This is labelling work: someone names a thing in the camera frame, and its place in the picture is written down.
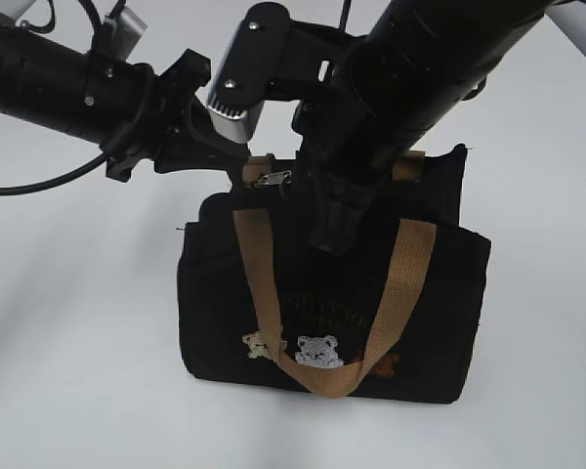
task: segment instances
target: bag handle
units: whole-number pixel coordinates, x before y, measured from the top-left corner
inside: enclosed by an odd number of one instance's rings
[[[267,209],[234,212],[234,223],[259,329],[274,361],[312,393],[326,398],[354,391],[371,368],[397,343],[417,304],[436,240],[436,225],[401,220],[380,307],[362,362],[319,369],[284,353],[282,322],[273,274],[272,223]]]

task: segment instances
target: embroidered patch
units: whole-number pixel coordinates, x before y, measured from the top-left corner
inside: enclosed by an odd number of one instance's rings
[[[299,364],[314,368],[339,368],[344,362],[339,358],[336,347],[339,342],[336,337],[306,337],[297,339],[300,352],[295,354],[295,361]]]
[[[247,334],[243,336],[243,343],[250,348],[247,356],[250,359],[256,360],[259,358],[271,360],[273,362],[272,354],[270,349],[267,347],[267,343],[263,339],[263,335],[260,330],[257,330],[253,334]],[[282,341],[282,350],[286,349],[286,341]]]

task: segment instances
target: tan bear patch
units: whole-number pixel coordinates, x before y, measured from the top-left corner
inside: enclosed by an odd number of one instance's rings
[[[243,343],[250,348],[247,356],[250,359],[256,360],[259,358],[271,360],[273,362],[272,354],[270,349],[267,347],[267,343],[263,339],[263,335],[260,330],[257,330],[253,334],[247,334],[243,336]],[[282,350],[286,349],[286,341],[282,341]]]

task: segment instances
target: silver bracket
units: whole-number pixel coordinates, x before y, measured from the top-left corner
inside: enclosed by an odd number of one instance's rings
[[[254,187],[256,189],[263,189],[270,186],[282,186],[285,184],[291,184],[292,179],[292,171],[280,171],[279,173],[266,174],[254,183]]]
[[[147,24],[128,7],[124,7],[116,20],[106,16],[105,24],[113,31],[110,53],[114,58],[126,61],[146,34]]]

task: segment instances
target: bag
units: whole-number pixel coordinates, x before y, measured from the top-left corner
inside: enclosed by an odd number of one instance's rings
[[[451,223],[466,155],[456,152],[462,169],[436,173],[426,158],[420,182],[391,183],[341,257],[309,245],[314,205],[303,196],[237,184],[205,202],[187,225],[178,276],[189,372],[329,398],[455,401],[490,249]],[[447,181],[458,184],[439,203]]]

